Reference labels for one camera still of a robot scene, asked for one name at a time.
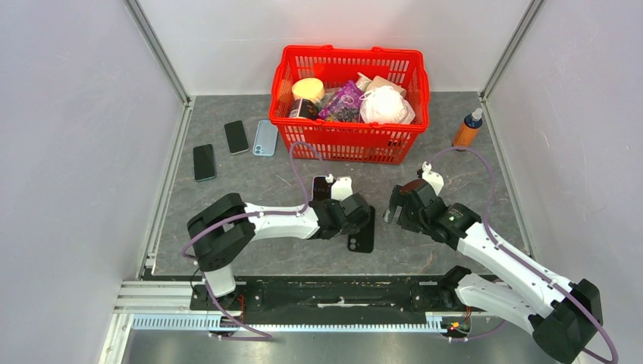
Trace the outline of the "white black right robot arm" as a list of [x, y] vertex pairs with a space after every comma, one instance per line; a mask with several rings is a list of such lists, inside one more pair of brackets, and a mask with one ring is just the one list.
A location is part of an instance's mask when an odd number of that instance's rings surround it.
[[445, 309], [471, 306], [510, 322], [560, 363], [574, 362], [603, 324], [597, 286], [586, 279], [575, 283], [533, 261], [468, 207], [447, 206], [423, 179], [394, 187], [384, 220], [448, 245], [501, 280], [496, 284], [454, 267], [438, 288]]

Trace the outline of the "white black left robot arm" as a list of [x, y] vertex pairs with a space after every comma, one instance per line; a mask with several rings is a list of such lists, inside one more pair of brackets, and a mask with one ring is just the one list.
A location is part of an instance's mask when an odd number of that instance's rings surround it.
[[249, 243], [283, 237], [330, 240], [359, 232], [370, 218], [371, 206], [358, 193], [291, 207], [258, 206], [228, 193], [187, 222], [190, 241], [181, 254], [196, 261], [209, 300], [225, 310], [238, 298], [232, 261]]

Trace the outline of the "black phone case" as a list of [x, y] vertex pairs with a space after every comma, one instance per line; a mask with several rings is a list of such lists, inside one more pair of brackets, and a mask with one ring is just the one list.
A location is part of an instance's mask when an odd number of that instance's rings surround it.
[[357, 233], [347, 239], [347, 248], [352, 253], [372, 253], [375, 244], [376, 211], [370, 207], [369, 221]]

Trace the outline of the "teal edged black smartphone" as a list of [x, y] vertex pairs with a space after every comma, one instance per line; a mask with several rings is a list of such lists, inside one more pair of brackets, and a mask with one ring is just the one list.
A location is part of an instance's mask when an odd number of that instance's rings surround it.
[[193, 148], [193, 171], [195, 181], [216, 178], [215, 154], [212, 144], [195, 146]]

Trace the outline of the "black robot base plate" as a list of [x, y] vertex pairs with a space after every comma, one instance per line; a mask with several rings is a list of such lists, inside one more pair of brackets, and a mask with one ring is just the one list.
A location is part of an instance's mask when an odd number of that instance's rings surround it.
[[440, 275], [239, 276], [218, 301], [247, 325], [421, 324], [428, 312], [467, 312]]

